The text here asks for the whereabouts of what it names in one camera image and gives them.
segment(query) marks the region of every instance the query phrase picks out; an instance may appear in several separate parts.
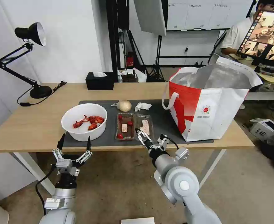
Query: bag handle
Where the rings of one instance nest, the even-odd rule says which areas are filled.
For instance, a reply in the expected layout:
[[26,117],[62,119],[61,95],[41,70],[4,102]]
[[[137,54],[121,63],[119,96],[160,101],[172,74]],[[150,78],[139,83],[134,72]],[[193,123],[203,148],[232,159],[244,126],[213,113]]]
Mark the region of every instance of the bag handle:
[[165,101],[165,98],[166,98],[166,91],[167,91],[168,86],[169,86],[169,84],[167,83],[167,85],[165,86],[165,89],[164,89],[163,96],[162,96],[162,107],[163,107],[165,110],[169,110],[170,108],[172,108],[173,105],[174,105],[175,99],[176,99],[177,97],[179,97],[179,94],[178,94],[178,93],[173,92],[172,96],[170,97],[168,107],[166,107],[165,104],[164,104],[164,101]]

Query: white box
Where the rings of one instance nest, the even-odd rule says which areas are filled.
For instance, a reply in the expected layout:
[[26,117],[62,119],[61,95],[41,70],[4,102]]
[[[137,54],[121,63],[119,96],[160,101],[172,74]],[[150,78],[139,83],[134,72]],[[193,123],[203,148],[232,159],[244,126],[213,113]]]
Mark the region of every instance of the white box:
[[121,224],[155,224],[155,219],[153,217],[139,219],[122,219]]
[[274,131],[274,121],[270,119],[252,119],[251,122],[255,124],[251,127],[250,132],[258,139],[265,141],[267,140]]

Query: white bowl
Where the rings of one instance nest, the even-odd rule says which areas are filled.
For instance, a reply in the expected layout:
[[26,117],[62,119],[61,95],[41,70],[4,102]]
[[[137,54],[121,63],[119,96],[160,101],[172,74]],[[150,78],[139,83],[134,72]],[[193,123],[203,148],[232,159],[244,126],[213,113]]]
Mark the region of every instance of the white bowl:
[[[73,128],[73,124],[76,121],[80,121],[86,116],[100,116],[105,119],[105,121],[96,129],[88,130],[90,126],[89,122],[83,122],[83,124],[78,128]],[[87,142],[88,137],[90,140],[94,140],[100,137],[106,128],[107,111],[105,108],[98,104],[80,104],[69,109],[61,119],[61,126],[64,130],[70,133],[70,135],[81,142]]]

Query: crumpled tissue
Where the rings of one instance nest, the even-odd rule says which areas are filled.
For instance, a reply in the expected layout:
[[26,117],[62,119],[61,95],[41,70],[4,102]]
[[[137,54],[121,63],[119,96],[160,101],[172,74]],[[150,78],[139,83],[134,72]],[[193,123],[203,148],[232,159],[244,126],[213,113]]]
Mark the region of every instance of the crumpled tissue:
[[107,75],[103,72],[93,72],[94,77],[106,77]]
[[147,103],[138,103],[137,106],[135,107],[135,112],[143,109],[149,110],[151,106],[152,106],[151,104],[147,104]]

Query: lamp shade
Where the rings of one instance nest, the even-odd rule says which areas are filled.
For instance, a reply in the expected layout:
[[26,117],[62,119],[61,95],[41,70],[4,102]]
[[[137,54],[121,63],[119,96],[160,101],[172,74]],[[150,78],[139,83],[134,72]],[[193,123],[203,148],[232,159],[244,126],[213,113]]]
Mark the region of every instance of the lamp shade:
[[23,40],[31,39],[41,46],[46,46],[45,32],[40,22],[33,23],[29,28],[17,27],[15,29],[15,34],[18,38]]

